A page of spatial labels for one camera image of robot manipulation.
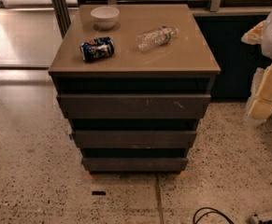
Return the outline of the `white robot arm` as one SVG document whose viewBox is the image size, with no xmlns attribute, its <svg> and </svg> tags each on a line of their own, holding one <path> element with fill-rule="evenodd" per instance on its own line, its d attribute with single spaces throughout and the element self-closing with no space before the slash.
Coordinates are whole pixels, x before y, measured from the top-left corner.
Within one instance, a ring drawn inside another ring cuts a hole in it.
<svg viewBox="0 0 272 224">
<path fill-rule="evenodd" d="M 261 45 L 262 54 L 272 60 L 272 11 L 241 37 L 243 43 Z M 244 120 L 250 126 L 259 126 L 272 115 L 272 64 L 257 68 L 251 83 Z"/>
</svg>

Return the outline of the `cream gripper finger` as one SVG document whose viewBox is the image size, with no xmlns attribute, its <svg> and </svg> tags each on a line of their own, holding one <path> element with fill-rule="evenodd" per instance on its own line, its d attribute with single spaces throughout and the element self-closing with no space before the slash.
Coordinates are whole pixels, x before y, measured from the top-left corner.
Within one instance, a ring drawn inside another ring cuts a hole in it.
<svg viewBox="0 0 272 224">
<path fill-rule="evenodd" d="M 264 26 L 265 21 L 260 21 L 241 37 L 241 41 L 249 45 L 262 44 L 264 36 Z"/>
<path fill-rule="evenodd" d="M 248 125 L 261 125 L 272 115 L 272 64 L 257 68 L 251 84 L 244 120 Z"/>
</svg>

